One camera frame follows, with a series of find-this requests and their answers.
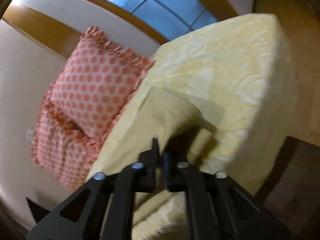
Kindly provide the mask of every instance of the window grid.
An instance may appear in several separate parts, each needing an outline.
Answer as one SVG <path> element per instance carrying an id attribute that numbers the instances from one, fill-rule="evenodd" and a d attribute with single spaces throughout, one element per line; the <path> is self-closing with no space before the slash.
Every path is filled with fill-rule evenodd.
<path id="1" fill-rule="evenodd" d="M 134 13 L 139 7 L 141 7 L 141 5 L 143 5 L 146 1 L 148 0 L 144 0 L 143 2 L 141 2 L 136 8 L 134 8 L 130 13 Z M 171 10 L 170 8 L 168 8 L 166 5 L 164 5 L 162 2 L 160 2 L 159 0 L 154 0 L 155 2 L 157 2 L 158 4 L 160 4 L 162 7 L 164 7 L 167 11 L 169 11 L 171 14 L 173 14 L 179 21 L 181 21 L 186 27 L 188 27 L 188 30 L 186 33 L 189 33 L 190 31 L 194 31 L 193 29 L 193 25 L 195 24 L 195 22 L 199 19 L 199 17 L 202 15 L 202 13 L 205 11 L 206 8 L 203 8 L 202 11 L 200 12 L 200 14 L 196 17 L 196 19 L 193 21 L 193 23 L 190 25 L 188 24 L 183 18 L 181 18 L 177 13 L 175 13 L 173 10 Z"/>

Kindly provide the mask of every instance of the ruffled trim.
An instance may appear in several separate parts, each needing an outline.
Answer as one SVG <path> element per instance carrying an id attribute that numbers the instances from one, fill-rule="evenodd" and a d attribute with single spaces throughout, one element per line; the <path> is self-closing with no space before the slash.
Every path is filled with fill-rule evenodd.
<path id="1" fill-rule="evenodd" d="M 114 119 L 110 122 L 109 127 L 106 129 L 105 133 L 103 134 L 103 136 L 99 141 L 89 138 L 82 130 L 76 129 L 77 125 L 50 101 L 53 86 L 58 78 L 52 81 L 50 84 L 50 89 L 46 92 L 43 100 L 40 103 L 40 114 L 37 117 L 35 132 L 33 135 L 33 143 L 32 143 L 33 146 L 31 149 L 31 157 L 33 161 L 37 164 L 40 164 L 37 158 L 38 131 L 41 126 L 40 121 L 41 121 L 42 114 L 44 110 L 47 110 L 51 118 L 55 120 L 60 127 L 63 128 L 63 131 L 68 136 L 76 140 L 77 143 L 82 145 L 88 151 L 88 153 L 90 154 L 89 166 L 91 168 L 92 164 L 98 158 L 99 151 L 103 146 L 104 141 L 107 139 L 111 130 L 120 119 L 122 113 L 126 109 L 132 97 L 136 94 L 137 89 L 139 88 L 141 81 L 147 75 L 148 70 L 153 66 L 155 62 L 154 60 L 150 60 L 145 56 L 138 56 L 132 48 L 121 49 L 120 46 L 114 44 L 112 41 L 108 41 L 104 35 L 104 32 L 96 26 L 89 27 L 87 31 L 80 36 L 80 41 L 85 38 L 95 39 L 95 41 L 99 44 L 99 46 L 101 46 L 100 47 L 101 53 L 107 52 L 109 56 L 115 55 L 117 57 L 120 57 L 123 60 L 125 60 L 126 63 L 130 65 L 130 67 L 137 68 L 137 70 L 140 71 L 139 76 L 134 84 L 132 93 L 126 99 L 126 103 L 119 110 L 118 114 L 114 117 Z M 59 76 L 64 73 L 65 69 L 66 67 L 64 67 L 60 71 Z"/>

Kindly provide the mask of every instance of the metal screw head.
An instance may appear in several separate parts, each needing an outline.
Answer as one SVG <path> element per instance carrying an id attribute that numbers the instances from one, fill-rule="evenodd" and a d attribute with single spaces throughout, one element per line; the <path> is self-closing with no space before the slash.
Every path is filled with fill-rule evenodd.
<path id="1" fill-rule="evenodd" d="M 179 162 L 178 164 L 177 164 L 177 167 L 178 168 L 180 168 L 180 169 L 183 169 L 183 168 L 187 168 L 187 167 L 189 167 L 189 163 L 187 163 L 187 162 Z"/>
<path id="2" fill-rule="evenodd" d="M 223 171 L 217 171 L 216 172 L 216 177 L 218 179 L 225 179 L 226 177 L 228 177 L 228 175 Z"/>
<path id="3" fill-rule="evenodd" d="M 106 177 L 106 175 L 103 172 L 98 172 L 93 176 L 93 179 L 103 180 L 105 177 Z"/>
<path id="4" fill-rule="evenodd" d="M 131 168 L 137 169 L 137 170 L 142 169 L 143 168 L 143 163 L 132 163 L 131 164 Z"/>

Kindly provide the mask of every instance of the beige cloth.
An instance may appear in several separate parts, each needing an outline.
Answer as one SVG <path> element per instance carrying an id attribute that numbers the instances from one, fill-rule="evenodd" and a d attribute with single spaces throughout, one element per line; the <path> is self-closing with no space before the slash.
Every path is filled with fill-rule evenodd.
<path id="1" fill-rule="evenodd" d="M 118 172 L 134 162 L 140 151 L 150 148 L 152 136 L 159 138 L 163 149 L 169 136 L 200 123 L 211 132 L 216 127 L 218 142 L 204 147 L 201 170 L 225 170 L 254 194 L 271 171 L 287 135 L 295 100 L 294 66 L 275 16 L 248 14 L 206 26 L 162 45 L 155 59 L 88 178 L 98 171 Z M 177 109 L 179 104 L 171 104 L 176 112 L 169 115 L 172 109 L 165 108 L 167 96 L 157 99 L 152 88 L 166 90 L 174 102 L 184 99 L 181 104 L 185 106 Z M 200 111 L 203 122 L 187 101 Z M 146 104 L 156 111 L 142 115 Z M 183 122 L 173 118 L 181 114 Z M 204 139 L 210 136 L 202 129 L 196 141 L 210 141 Z M 192 146 L 189 158 L 199 148 Z M 149 200 L 139 195 L 137 203 L 134 240 L 186 239 L 182 193 L 163 192 Z"/>

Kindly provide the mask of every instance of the pillow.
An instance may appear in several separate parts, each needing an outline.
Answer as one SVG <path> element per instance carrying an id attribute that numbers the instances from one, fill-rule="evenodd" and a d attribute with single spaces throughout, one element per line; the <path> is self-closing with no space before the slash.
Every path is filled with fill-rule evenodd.
<path id="1" fill-rule="evenodd" d="M 97 144 L 44 99 L 33 137 L 33 160 L 65 188 L 76 190 L 84 184 L 98 153 Z"/>
<path id="2" fill-rule="evenodd" d="M 120 49 L 98 27 L 90 27 L 53 85 L 50 100 L 89 138 L 104 140 L 153 63 L 131 48 Z"/>

